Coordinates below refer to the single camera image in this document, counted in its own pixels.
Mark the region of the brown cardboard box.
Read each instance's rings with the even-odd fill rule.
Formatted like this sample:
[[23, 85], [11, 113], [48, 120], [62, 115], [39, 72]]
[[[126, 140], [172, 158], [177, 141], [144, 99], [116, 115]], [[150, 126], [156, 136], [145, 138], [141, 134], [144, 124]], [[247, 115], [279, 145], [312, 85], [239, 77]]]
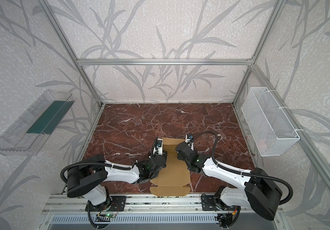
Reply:
[[150, 191], [156, 196], [186, 196], [190, 193], [190, 171], [184, 161], [177, 158], [175, 148], [182, 139], [163, 138], [163, 149], [167, 151], [166, 167], [157, 178], [150, 180]]

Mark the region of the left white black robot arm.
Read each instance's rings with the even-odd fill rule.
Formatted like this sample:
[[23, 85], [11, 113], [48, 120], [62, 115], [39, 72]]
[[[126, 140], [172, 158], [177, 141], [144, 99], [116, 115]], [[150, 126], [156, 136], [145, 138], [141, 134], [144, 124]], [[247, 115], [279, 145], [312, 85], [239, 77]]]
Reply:
[[106, 187], [101, 183], [126, 182], [143, 184], [158, 177], [166, 168], [167, 152], [154, 154], [149, 159], [122, 165], [109, 162], [103, 156], [95, 155], [63, 168], [60, 177], [67, 185], [69, 198], [84, 197], [92, 206], [102, 207], [111, 204]]

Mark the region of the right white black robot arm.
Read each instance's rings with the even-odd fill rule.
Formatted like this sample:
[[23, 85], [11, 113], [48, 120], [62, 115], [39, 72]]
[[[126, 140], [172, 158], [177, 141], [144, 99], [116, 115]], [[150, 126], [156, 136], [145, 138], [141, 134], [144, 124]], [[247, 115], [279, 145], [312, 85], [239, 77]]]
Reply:
[[251, 208], [264, 219], [274, 220], [278, 206], [293, 197], [293, 188], [288, 182], [269, 176], [261, 168], [251, 171], [224, 164], [212, 156], [197, 153], [191, 142], [178, 144], [175, 151], [189, 171], [217, 178], [238, 189], [225, 187], [217, 192], [215, 196], [220, 205]]

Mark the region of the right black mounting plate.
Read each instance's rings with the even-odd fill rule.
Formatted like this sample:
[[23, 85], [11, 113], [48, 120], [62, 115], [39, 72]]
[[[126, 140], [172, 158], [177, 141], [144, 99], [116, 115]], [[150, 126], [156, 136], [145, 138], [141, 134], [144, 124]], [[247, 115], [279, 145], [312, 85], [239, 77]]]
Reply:
[[200, 196], [203, 211], [226, 211], [229, 206], [224, 204], [220, 198], [213, 195], [202, 194]]

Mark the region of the black mounting plate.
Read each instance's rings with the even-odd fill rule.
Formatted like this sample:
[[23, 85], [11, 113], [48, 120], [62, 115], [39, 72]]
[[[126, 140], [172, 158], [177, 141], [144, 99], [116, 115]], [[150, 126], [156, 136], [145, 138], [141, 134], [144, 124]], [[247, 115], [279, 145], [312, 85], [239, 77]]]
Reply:
[[224, 204], [220, 198], [213, 195], [202, 194], [200, 196], [203, 211], [226, 211], [229, 206]]
[[126, 204], [126, 196], [124, 195], [114, 195], [110, 197], [110, 202], [103, 203], [96, 206], [91, 206], [90, 212], [99, 212], [99, 211], [114, 211], [114, 212], [123, 212]]

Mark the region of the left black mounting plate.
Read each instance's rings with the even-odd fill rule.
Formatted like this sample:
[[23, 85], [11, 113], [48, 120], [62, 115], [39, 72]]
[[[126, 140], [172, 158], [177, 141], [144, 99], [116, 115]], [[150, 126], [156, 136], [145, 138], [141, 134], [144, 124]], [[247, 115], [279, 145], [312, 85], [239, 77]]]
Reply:
[[110, 202], [103, 203], [96, 206], [91, 206], [90, 212], [99, 212], [99, 211], [114, 211], [114, 212], [123, 212], [126, 204], [126, 196], [124, 195], [114, 195], [110, 197]]

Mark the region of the green circuit board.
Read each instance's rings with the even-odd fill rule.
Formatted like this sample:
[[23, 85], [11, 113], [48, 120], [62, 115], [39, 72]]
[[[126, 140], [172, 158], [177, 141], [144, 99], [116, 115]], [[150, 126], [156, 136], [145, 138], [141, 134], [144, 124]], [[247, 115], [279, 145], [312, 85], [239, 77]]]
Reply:
[[113, 219], [113, 218], [116, 218], [117, 216], [117, 213], [106, 213], [106, 214], [98, 214], [97, 215], [97, 219]]

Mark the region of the pink item in basket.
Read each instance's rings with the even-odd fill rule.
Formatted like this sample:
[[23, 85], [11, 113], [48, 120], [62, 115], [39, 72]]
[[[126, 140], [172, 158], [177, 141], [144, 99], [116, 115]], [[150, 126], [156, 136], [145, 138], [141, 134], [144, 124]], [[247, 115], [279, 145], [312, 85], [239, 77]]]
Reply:
[[260, 151], [266, 151], [268, 149], [267, 139], [266, 138], [260, 139], [257, 143], [257, 146]]

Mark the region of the green mat in bin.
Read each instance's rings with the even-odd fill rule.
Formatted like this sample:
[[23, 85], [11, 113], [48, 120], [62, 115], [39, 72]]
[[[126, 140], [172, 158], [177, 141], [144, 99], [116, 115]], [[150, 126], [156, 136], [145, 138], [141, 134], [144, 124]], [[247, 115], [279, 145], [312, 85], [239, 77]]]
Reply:
[[75, 101], [53, 101], [28, 129], [28, 134], [51, 135]]

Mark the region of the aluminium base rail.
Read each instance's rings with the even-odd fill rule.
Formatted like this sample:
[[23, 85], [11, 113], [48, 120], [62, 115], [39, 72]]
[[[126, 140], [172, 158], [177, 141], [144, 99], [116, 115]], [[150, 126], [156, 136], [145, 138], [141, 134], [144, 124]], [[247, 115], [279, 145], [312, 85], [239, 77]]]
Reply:
[[[125, 194], [122, 214], [203, 213], [201, 194], [183, 197], [157, 197], [153, 194]], [[86, 214], [87, 199], [68, 198], [66, 194], [51, 195], [42, 214]]]

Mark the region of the clear plastic wall bin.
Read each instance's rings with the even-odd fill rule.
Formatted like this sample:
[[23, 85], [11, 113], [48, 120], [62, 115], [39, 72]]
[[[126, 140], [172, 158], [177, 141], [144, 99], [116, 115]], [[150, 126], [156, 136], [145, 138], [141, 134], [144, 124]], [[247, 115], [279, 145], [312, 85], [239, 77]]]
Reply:
[[53, 101], [74, 101], [71, 93], [46, 90], [0, 136], [0, 154], [3, 156], [35, 156], [51, 135], [28, 134], [28, 129]]

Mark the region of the aluminium frame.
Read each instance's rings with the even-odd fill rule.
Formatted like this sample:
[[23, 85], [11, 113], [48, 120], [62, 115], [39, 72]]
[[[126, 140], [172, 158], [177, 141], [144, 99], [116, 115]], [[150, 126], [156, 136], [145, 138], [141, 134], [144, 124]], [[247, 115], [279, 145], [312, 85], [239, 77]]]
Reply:
[[[266, 78], [266, 75], [262, 72], [262, 70], [257, 65], [257, 60], [262, 52], [265, 43], [272, 33], [273, 27], [278, 21], [279, 17], [282, 14], [283, 8], [286, 5], [286, 1], [276, 1], [273, 11], [271, 13], [270, 18], [267, 21], [267, 25], [262, 33], [262, 37], [257, 45], [256, 51], [254, 55], [252, 55], [249, 59], [145, 59], [145, 58], [132, 58], [132, 59], [78, 59], [74, 54], [72, 46], [69, 44], [69, 41], [64, 34], [63, 29], [61, 28], [53, 9], [51, 8], [48, 1], [38, 1], [39, 8], [44, 16], [46, 16], [49, 24], [53, 28], [55, 34], [59, 38], [62, 43], [65, 51], [68, 53], [70, 60], [72, 61], [73, 68], [76, 70], [84, 81], [84, 84], [89, 88], [90, 92], [93, 94], [95, 100], [98, 105], [102, 105], [102, 101], [97, 93], [97, 91], [93, 88], [92, 83], [88, 79], [88, 76], [83, 71], [83, 65], [119, 65], [119, 66], [129, 66], [129, 65], [192, 65], [192, 66], [201, 66], [201, 65], [217, 65], [217, 66], [227, 66], [227, 65], [236, 65], [236, 66], [247, 66], [247, 72], [243, 77], [242, 83], [239, 86], [239, 89], [236, 94], [236, 98], [240, 97], [242, 89], [245, 87], [246, 82], [249, 79], [251, 73], [253, 73], [259, 82], [266, 88], [268, 88], [276, 99], [277, 103], [286, 106], [286, 103], [282, 100], [278, 92], [276, 92], [275, 87], [270, 83], [270, 81]], [[330, 191], [330, 166], [325, 161], [322, 154], [318, 151], [318, 149], [314, 146], [311, 138], [308, 136], [306, 131], [302, 128], [302, 125], [296, 120], [293, 116], [292, 112], [288, 110], [288, 108], [284, 109], [287, 118], [291, 121], [292, 126], [294, 128], [298, 128], [301, 132], [300, 145], [305, 152], [306, 156], [309, 158], [312, 166], [320, 175], [322, 180], [325, 182], [327, 188]]]

